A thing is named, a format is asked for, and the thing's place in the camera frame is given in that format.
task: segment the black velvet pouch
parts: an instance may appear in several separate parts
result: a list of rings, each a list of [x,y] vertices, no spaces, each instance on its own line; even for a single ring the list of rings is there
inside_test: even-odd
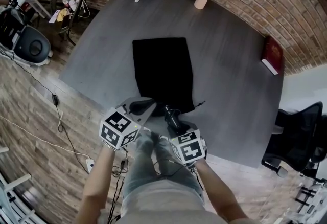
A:
[[[163,116],[165,105],[182,113],[194,110],[193,73],[185,38],[134,40],[133,55],[141,96],[158,103],[154,116]]]

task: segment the wire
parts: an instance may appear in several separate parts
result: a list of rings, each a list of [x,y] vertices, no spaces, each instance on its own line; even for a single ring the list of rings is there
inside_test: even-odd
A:
[[[200,180],[199,180],[198,170],[196,168],[190,169],[190,173],[194,173],[196,175],[196,179],[197,179],[202,191],[204,191],[203,186],[201,185]]]
[[[175,163],[175,164],[181,165],[181,167],[180,167],[179,169],[177,169],[177,170],[176,170],[173,174],[171,174],[171,175],[164,175],[164,174],[161,174],[161,173],[157,172],[157,171],[154,169],[155,173],[157,173],[158,175],[163,176],[163,177],[172,177],[173,175],[175,175],[178,171],[180,171],[180,170],[185,166],[185,165],[180,164],[180,163],[178,163],[178,162],[175,162],[175,161],[172,161],[172,160],[165,159],[165,160],[159,160],[159,161],[157,161],[156,163],[153,164],[153,167],[154,167],[157,163],[159,163],[160,161],[169,161],[169,162],[171,162],[171,163]]]
[[[115,219],[117,220],[117,218],[120,218],[120,215],[117,215],[115,218],[112,218],[113,217],[113,212],[114,212],[114,209],[116,207],[116,203],[119,199],[119,196],[120,196],[120,193],[122,191],[122,188],[123,188],[123,184],[124,184],[124,181],[125,181],[125,177],[123,178],[122,180],[122,183],[121,183],[121,187],[119,188],[119,191],[118,191],[118,195],[117,195],[117,198],[115,199],[116,197],[116,193],[117,193],[117,190],[118,190],[118,182],[121,178],[121,174],[122,173],[127,173],[128,172],[128,151],[125,147],[122,148],[124,151],[125,151],[125,159],[126,159],[126,162],[127,162],[127,165],[126,165],[126,170],[124,169],[124,164],[123,161],[121,162],[121,166],[118,167],[118,166],[113,166],[112,168],[119,168],[120,170],[119,171],[112,171],[112,175],[113,177],[118,177],[118,180],[117,180],[117,184],[116,184],[116,190],[115,190],[115,193],[114,193],[114,196],[113,196],[113,200],[112,200],[112,205],[111,205],[111,208],[110,208],[110,213],[109,213],[109,217],[108,217],[108,224],[111,224]]]
[[[87,17],[83,17],[83,16],[80,16],[80,15],[78,15],[79,17],[82,17],[82,18],[88,18],[88,17],[90,17],[91,16],[91,12],[90,12],[90,10],[88,9],[88,6],[87,6],[87,4],[86,4],[86,1],[85,0],[83,0],[82,1],[82,5],[81,5],[81,7],[83,7],[83,2],[84,2],[84,4],[86,5],[86,8],[87,8],[87,10],[88,10],[88,16]]]
[[[109,213],[109,217],[108,217],[108,223],[109,223],[109,222],[111,221],[111,219],[112,219],[113,212],[114,212],[114,209],[115,209],[115,206],[116,206],[116,202],[117,202],[117,200],[118,200],[118,198],[119,198],[119,197],[117,197],[117,199],[115,200],[116,193],[117,193],[117,190],[118,190],[118,182],[119,182],[119,180],[121,179],[121,173],[122,173],[122,170],[123,170],[123,169],[120,170],[119,177],[118,177],[118,180],[117,180],[117,183],[116,183],[116,190],[115,190],[115,192],[114,192],[113,199],[112,199],[112,205],[111,205],[111,208],[110,208],[110,213]],[[122,181],[122,184],[121,184],[121,187],[120,187],[120,191],[121,191],[121,189],[122,189],[122,187],[123,187],[124,180],[125,180],[125,178],[124,178],[123,181]]]
[[[1,54],[2,55],[6,55],[8,58],[10,58],[12,61],[14,61],[18,66],[20,66],[25,72],[27,72],[28,74],[30,74],[31,76],[32,76],[32,78],[35,80],[35,81],[37,81],[42,87],[44,87],[47,91],[49,91],[52,95],[53,95],[53,93],[52,93],[52,91],[50,90],[50,89],[48,89],[47,87],[45,87],[45,86],[43,86],[42,85],[42,83],[40,82],[40,81],[38,81],[36,78],[34,78],[34,76],[32,75],[32,73],[30,73],[30,72],[28,72],[27,70],[25,70],[20,64],[18,64],[15,60],[14,60],[14,56],[15,55],[13,55],[13,58],[11,58],[6,52],[4,52],[2,49],[0,49],[1,50]]]
[[[10,58],[10,56],[6,53],[6,52],[4,52],[2,49],[0,49],[1,50],[1,54],[2,55],[6,55],[8,58]],[[44,87],[47,91],[49,91],[51,94],[52,94],[52,96],[54,95],[53,93],[52,93],[52,91],[50,90],[50,89],[48,89],[47,87],[45,87],[45,86],[43,86],[42,85],[42,83],[40,82],[40,81],[38,81],[36,78],[34,78],[34,76],[30,73],[30,72],[28,72],[27,70],[25,70],[21,65],[19,65],[15,60],[14,60],[14,57],[13,58],[10,58],[12,61],[14,61],[18,66],[20,66],[25,72],[27,72],[28,74],[30,74],[31,76],[32,76],[32,78],[35,80],[35,81],[37,81],[42,87]],[[66,131],[66,128],[62,125],[62,122],[61,122],[61,118],[60,118],[60,114],[59,114],[59,110],[58,110],[58,105],[55,105],[56,106],[56,109],[57,109],[57,113],[58,113],[58,117],[59,117],[59,125],[58,125],[58,131],[60,132],[60,133],[62,133],[63,131],[65,132],[65,134],[66,134],[66,136],[67,136],[67,138],[68,138],[68,140],[69,140],[69,142],[70,142],[70,144],[71,144],[71,146],[72,146],[72,148],[73,148],[73,151],[71,151],[71,150],[68,150],[68,149],[65,149],[65,148],[63,148],[63,147],[60,147],[60,146],[58,146],[58,145],[54,145],[54,144],[52,144],[52,143],[50,143],[50,142],[47,142],[47,141],[45,141],[45,142],[47,142],[48,144],[50,144],[50,145],[53,145],[53,146],[56,146],[56,147],[60,147],[60,148],[62,148],[62,149],[64,149],[64,150],[66,150],[66,151],[68,151],[68,152],[73,152],[74,153],[74,155],[75,155],[75,157],[76,157],[76,159],[77,159],[77,161],[78,161],[78,163],[82,166],[82,168],[83,168],[83,170],[88,174],[88,171],[84,168],[84,166],[83,166],[83,164],[80,162],[80,160],[78,159],[78,157],[77,157],[77,155],[85,155],[85,154],[81,154],[81,153],[77,153],[76,151],[75,151],[75,147],[73,146],[73,144],[72,144],[72,142],[71,142],[71,139],[69,138],[69,136],[68,136],[68,133],[67,133],[67,131]]]
[[[67,138],[68,138],[68,140],[69,140],[69,142],[70,142],[70,144],[71,144],[71,146],[72,146],[72,148],[73,148],[73,151],[74,151],[74,155],[75,155],[75,157],[76,157],[76,160],[77,160],[78,163],[81,165],[81,167],[84,169],[84,171],[88,174],[88,171],[84,168],[83,164],[80,162],[80,160],[78,159],[78,157],[77,157],[77,155],[76,155],[75,148],[74,148],[74,146],[73,146],[73,144],[72,144],[71,139],[70,139],[69,136],[68,136],[68,133],[67,133],[67,131],[66,131],[66,128],[62,125],[61,118],[60,118],[60,115],[59,115],[58,105],[56,105],[56,109],[57,109],[57,113],[58,113],[58,117],[59,117],[58,131],[59,131],[60,133],[62,133],[63,131],[65,132],[65,134],[66,134],[66,136],[67,136]]]
[[[199,107],[199,106],[201,106],[201,105],[203,105],[205,103],[205,101],[203,101],[203,102],[201,102],[201,103],[199,103],[199,104],[197,104],[196,106],[194,106],[194,108],[197,108],[197,107]]]
[[[61,149],[65,150],[65,151],[67,151],[67,152],[74,153],[72,150],[69,150],[69,149],[63,148],[63,147],[61,147],[61,146],[55,145],[55,144],[53,144],[53,143],[50,143],[49,141],[46,141],[46,140],[43,140],[43,139],[39,138],[38,136],[35,136],[34,134],[28,132],[26,129],[24,129],[24,128],[18,126],[17,124],[11,122],[10,120],[8,120],[8,119],[6,119],[6,118],[4,118],[4,117],[2,117],[2,116],[0,116],[0,118],[2,118],[2,119],[4,119],[4,120],[8,121],[9,123],[15,125],[16,127],[18,127],[18,128],[20,128],[21,130],[25,131],[27,134],[32,135],[33,137],[37,138],[37,139],[40,140],[40,141],[46,142],[46,143],[48,143],[49,145],[54,146],[54,147],[57,147],[57,148],[61,148]],[[90,159],[90,157],[89,157],[88,155],[86,155],[86,154],[83,154],[83,153],[77,153],[77,152],[76,152],[76,154],[77,154],[77,155],[81,155],[81,156],[85,156],[85,157],[87,157],[88,159]]]

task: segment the pink pot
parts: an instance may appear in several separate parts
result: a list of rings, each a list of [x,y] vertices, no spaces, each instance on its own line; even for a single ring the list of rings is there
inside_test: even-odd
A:
[[[195,0],[194,7],[197,9],[203,9],[208,0]]]

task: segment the white cable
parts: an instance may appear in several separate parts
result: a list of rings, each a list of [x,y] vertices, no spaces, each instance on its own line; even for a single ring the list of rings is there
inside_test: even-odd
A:
[[[87,10],[88,10],[88,16],[87,16],[87,17],[83,17],[83,16],[80,16],[80,15],[78,15],[78,16],[79,16],[79,17],[83,17],[83,18],[88,18],[88,17],[91,16],[91,12],[90,12],[90,10],[88,9],[88,6],[87,6],[85,0],[82,1],[82,5],[83,5],[83,2],[84,2],[84,4],[86,5],[86,8],[87,8]]]
[[[46,141],[46,140],[43,140],[43,139],[39,138],[38,136],[35,136],[35,135],[32,134],[32,133],[29,133],[26,129],[24,129],[24,128],[18,126],[17,124],[15,124],[15,123],[11,122],[10,120],[4,118],[3,116],[0,116],[0,118],[2,118],[2,119],[4,119],[4,120],[8,121],[9,123],[15,125],[16,127],[19,127],[20,129],[22,129],[23,131],[25,131],[25,132],[28,133],[29,135],[32,135],[33,137],[35,137],[35,138],[37,138],[37,139],[39,139],[39,140],[41,140],[41,141],[43,141],[43,142],[46,142],[46,143],[48,143],[48,144],[51,145],[51,146],[54,146],[54,147],[57,147],[57,148],[61,148],[61,149],[63,149],[63,150],[66,150],[67,152],[75,153],[75,152],[73,152],[72,150],[69,150],[69,149],[63,148],[63,147],[61,147],[61,146],[58,146],[58,145],[52,144],[52,143],[50,143],[50,142],[48,142],[48,141]],[[83,154],[83,153],[77,153],[77,152],[76,152],[76,155],[85,156],[85,157],[87,157],[88,159],[90,159],[90,157],[89,157],[88,155]]]

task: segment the power strip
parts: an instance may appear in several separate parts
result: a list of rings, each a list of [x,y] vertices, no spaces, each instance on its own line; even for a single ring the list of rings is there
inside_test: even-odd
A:
[[[95,164],[94,160],[86,159],[87,171],[89,174],[90,174],[92,168],[94,167],[94,164]]]

